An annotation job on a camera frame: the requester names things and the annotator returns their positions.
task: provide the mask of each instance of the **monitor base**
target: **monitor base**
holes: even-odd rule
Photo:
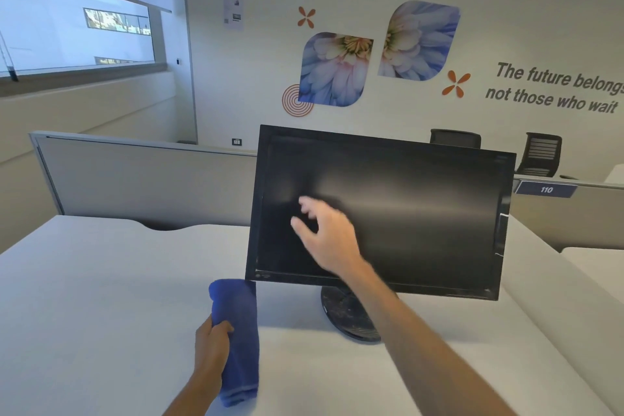
[[[330,322],[348,337],[362,342],[381,342],[364,306],[347,288],[323,286],[321,303]]]

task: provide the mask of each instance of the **office chair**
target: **office chair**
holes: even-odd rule
[[[553,177],[559,168],[562,139],[557,135],[526,132],[526,147],[518,171],[519,175]]]
[[[429,143],[481,148],[481,136],[472,132],[432,128]]]

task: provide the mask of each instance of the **folded towel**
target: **folded towel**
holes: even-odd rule
[[[227,320],[234,326],[230,355],[222,373],[219,397],[226,407],[258,396],[258,308],[256,283],[238,279],[216,280],[208,288],[214,325]]]

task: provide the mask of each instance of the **person's left hand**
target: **person's left hand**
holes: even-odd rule
[[[216,385],[221,389],[221,374],[230,354],[231,324],[224,320],[212,325],[212,315],[195,332],[195,370],[191,379],[207,385]]]

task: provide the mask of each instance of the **flower picture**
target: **flower picture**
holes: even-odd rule
[[[299,101],[346,107],[364,90],[372,40],[318,33],[303,49]]]
[[[459,22],[459,9],[411,0],[393,13],[379,76],[426,81],[439,73]]]

